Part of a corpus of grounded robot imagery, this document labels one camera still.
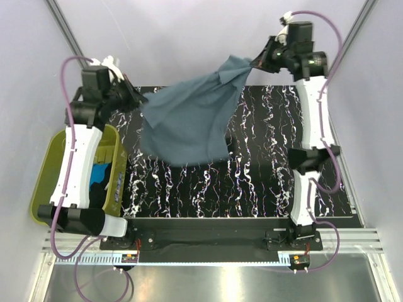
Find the slate blue t shirt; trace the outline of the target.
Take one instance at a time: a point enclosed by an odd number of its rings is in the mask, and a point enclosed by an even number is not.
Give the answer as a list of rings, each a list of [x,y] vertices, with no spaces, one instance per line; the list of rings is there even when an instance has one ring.
[[[225,133],[251,72],[231,55],[216,71],[145,94],[140,149],[172,166],[229,157]]]

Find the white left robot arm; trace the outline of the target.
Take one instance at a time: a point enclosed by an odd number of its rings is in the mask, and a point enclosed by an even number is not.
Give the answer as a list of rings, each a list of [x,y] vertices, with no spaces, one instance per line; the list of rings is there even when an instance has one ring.
[[[81,72],[82,85],[66,106],[65,150],[55,190],[37,214],[53,232],[114,237],[122,249],[136,241],[134,231],[120,216],[123,171],[119,156],[126,153],[113,146],[110,179],[103,206],[90,203],[90,180],[98,145],[114,111],[137,109],[146,98],[137,92],[112,57],[93,60]]]

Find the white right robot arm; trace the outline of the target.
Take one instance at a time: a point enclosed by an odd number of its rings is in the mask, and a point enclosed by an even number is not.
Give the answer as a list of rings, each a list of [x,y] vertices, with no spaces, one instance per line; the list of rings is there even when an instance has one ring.
[[[293,77],[302,112],[302,143],[288,150],[294,175],[293,206],[280,244],[304,250],[318,238],[313,220],[313,185],[321,176],[320,167],[335,160],[340,147],[335,144],[327,109],[327,55],[314,51],[313,24],[309,21],[282,21],[284,28],[271,36],[251,67],[268,73],[286,69]]]

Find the olive green plastic bin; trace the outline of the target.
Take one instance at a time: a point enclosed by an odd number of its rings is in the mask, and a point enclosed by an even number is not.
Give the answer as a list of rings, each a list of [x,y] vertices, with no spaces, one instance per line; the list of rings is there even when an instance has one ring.
[[[45,222],[38,216],[39,206],[48,206],[50,203],[57,206],[62,195],[65,195],[63,209],[73,204],[79,209],[89,207],[89,181],[93,164],[111,163],[110,182],[102,210],[108,219],[121,216],[128,154],[117,129],[111,125],[106,125],[103,131],[86,125],[75,125],[74,129],[74,148],[71,147],[73,137],[68,126],[58,132],[48,145],[30,203],[31,217],[40,225]],[[74,155],[67,189],[63,193],[71,150]]]

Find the bright blue t shirt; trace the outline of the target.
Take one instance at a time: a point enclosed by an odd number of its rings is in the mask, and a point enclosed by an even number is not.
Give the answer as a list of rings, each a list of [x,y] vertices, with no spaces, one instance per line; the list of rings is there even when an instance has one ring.
[[[103,187],[109,183],[111,174],[111,163],[93,164],[89,186],[95,183],[101,184]]]

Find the black t shirt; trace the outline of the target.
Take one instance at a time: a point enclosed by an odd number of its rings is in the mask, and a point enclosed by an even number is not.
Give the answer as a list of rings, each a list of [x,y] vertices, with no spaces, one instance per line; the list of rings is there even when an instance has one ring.
[[[95,183],[89,187],[89,207],[102,208],[106,201],[106,194],[108,191],[109,183],[106,187],[101,184]]]

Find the left connector box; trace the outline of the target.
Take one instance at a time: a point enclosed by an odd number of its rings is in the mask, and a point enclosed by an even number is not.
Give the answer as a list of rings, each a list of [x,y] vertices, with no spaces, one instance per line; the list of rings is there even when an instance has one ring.
[[[136,254],[122,254],[121,263],[130,264],[130,263],[137,263],[139,261],[139,255]]]

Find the connector box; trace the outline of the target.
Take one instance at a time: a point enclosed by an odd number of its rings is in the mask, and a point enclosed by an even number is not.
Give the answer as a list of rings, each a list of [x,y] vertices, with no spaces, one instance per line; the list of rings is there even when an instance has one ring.
[[[291,265],[295,266],[308,267],[310,265],[310,255],[309,254],[291,255],[290,263]]]
[[[130,264],[130,263],[137,263],[139,261],[139,255],[136,254],[122,254],[121,263]]]

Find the right connector box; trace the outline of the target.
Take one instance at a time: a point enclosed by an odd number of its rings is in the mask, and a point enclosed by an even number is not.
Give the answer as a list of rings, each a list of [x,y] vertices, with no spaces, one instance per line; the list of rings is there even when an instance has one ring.
[[[291,255],[290,263],[291,265],[295,266],[308,267],[310,265],[310,255],[309,254]]]

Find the right upright frame post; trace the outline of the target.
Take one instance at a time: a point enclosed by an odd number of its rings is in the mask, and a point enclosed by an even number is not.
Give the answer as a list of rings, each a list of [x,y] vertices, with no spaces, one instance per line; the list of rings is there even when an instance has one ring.
[[[358,34],[360,33],[361,29],[363,28],[363,25],[365,24],[366,20],[371,15],[371,13],[372,13],[373,9],[375,8],[375,6],[377,5],[377,3],[378,3],[378,0],[366,0],[364,2],[352,27],[349,30],[349,33],[347,34],[347,36],[344,40],[343,47],[338,55],[338,60],[342,60],[344,58],[344,56],[347,54],[348,50],[351,48],[352,44],[356,40]]]

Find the upright frame post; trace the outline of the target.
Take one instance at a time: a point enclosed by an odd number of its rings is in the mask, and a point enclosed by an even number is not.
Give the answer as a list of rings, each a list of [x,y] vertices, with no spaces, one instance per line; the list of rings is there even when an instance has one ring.
[[[65,41],[67,42],[69,48],[71,49],[72,53],[76,56],[84,56],[81,47],[79,46],[73,31],[71,30],[67,19],[62,12],[58,1],[56,0],[44,0],[45,4],[47,5],[50,14],[54,18],[59,30],[61,31]]]
[[[377,3],[378,3],[378,0],[366,0],[364,2],[352,27],[349,30],[349,33],[347,34],[347,36],[344,40],[343,47],[338,55],[338,60],[342,60],[344,58],[344,56],[347,54],[348,50],[351,48],[352,44],[356,40],[358,34],[360,33],[361,29],[363,28],[363,25],[365,24],[366,20],[371,15],[371,13],[372,13],[373,9],[375,8],[375,6],[377,5]]]

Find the left upright frame post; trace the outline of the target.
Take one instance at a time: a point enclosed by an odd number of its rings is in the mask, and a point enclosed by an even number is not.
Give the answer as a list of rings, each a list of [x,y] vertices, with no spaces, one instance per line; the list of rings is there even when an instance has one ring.
[[[50,14],[54,18],[59,30],[61,31],[65,41],[67,42],[69,48],[71,49],[72,53],[76,56],[84,56],[81,47],[79,46],[73,31],[71,30],[67,19],[62,12],[58,1],[56,0],[44,0],[45,4],[47,5]]]

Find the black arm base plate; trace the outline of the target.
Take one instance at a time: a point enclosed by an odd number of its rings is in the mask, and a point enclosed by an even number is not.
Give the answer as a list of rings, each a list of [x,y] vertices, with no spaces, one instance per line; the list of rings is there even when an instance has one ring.
[[[297,254],[323,249],[321,235],[304,250],[293,249],[279,240],[285,232],[287,218],[134,218],[129,221],[128,235],[101,242],[108,252],[152,252],[191,255],[246,254],[247,258],[267,253]]]

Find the aluminium frame rail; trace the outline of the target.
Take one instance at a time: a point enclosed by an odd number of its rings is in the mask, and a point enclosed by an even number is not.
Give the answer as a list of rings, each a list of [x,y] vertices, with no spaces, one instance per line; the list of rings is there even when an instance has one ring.
[[[378,233],[374,228],[339,228],[339,253],[382,253],[383,247]],[[336,248],[336,233],[331,228],[319,229],[322,246],[325,252],[332,252]],[[72,252],[84,235],[57,233],[55,243],[60,253]]]

